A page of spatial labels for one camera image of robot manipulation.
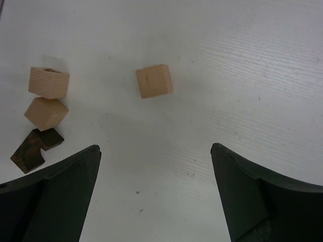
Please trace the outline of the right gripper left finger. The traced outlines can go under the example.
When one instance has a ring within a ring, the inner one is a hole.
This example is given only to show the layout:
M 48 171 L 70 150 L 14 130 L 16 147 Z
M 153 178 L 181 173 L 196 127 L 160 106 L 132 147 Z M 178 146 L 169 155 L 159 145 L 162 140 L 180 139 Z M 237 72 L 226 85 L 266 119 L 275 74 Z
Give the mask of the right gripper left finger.
M 79 241 L 100 160 L 91 145 L 1 184 L 1 241 Z

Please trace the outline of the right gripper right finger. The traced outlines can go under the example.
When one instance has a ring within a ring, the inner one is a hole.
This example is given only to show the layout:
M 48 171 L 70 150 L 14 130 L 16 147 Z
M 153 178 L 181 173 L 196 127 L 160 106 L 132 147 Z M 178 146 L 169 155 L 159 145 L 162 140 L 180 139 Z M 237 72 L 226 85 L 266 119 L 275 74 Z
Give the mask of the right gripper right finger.
M 210 154 L 231 241 L 322 241 L 322 186 L 279 174 L 220 143 Z

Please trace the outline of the dark wood arch block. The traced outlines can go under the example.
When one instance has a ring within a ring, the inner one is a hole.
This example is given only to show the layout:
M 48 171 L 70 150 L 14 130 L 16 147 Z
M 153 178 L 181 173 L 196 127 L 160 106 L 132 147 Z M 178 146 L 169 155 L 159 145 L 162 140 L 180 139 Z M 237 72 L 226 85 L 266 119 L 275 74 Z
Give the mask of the dark wood arch block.
M 11 156 L 11 160 L 27 174 L 45 163 L 41 150 L 50 150 L 63 141 L 64 138 L 54 128 L 45 131 L 33 129 Z

